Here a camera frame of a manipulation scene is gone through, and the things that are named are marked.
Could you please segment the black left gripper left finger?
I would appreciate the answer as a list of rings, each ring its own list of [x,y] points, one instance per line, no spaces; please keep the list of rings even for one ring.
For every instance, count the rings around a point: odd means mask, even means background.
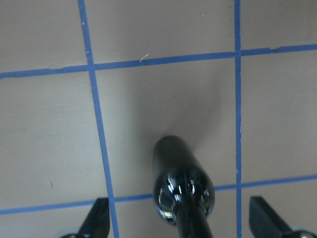
[[[109,200],[97,198],[76,233],[68,233],[61,238],[107,238],[110,231]]]

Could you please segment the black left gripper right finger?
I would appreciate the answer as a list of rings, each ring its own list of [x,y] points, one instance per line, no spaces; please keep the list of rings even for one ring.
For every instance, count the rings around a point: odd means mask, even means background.
[[[255,238],[315,238],[307,230],[293,230],[261,196],[249,201],[249,228]]]

